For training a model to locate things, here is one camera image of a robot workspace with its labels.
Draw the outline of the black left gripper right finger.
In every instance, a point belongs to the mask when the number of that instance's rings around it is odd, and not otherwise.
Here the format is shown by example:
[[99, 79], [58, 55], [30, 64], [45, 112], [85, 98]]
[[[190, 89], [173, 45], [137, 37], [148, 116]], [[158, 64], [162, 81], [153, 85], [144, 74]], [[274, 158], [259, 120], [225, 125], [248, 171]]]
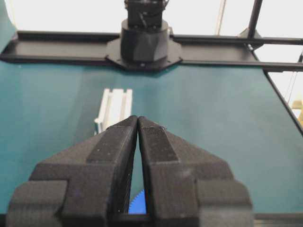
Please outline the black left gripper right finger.
[[147, 212], [156, 227], [250, 227], [253, 205], [229, 164], [138, 119]]

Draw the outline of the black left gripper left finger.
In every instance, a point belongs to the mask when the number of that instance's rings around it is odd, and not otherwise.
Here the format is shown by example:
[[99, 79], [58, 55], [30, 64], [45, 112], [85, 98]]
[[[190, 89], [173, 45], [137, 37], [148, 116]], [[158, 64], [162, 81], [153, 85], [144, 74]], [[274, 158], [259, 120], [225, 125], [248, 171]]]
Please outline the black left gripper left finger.
[[105, 227], [129, 207], [137, 116], [39, 162], [18, 186], [8, 227]]

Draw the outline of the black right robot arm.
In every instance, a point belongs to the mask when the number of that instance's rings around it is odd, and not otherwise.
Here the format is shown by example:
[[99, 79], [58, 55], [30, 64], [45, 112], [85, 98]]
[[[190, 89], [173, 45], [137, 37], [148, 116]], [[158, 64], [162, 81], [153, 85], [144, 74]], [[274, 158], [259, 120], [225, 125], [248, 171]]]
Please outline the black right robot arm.
[[[121, 35], [108, 59], [128, 70], [161, 70], [181, 60], [162, 19], [165, 0], [127, 0]], [[156, 227], [251, 227], [247, 188], [229, 164], [162, 126], [138, 119], [146, 209]]]

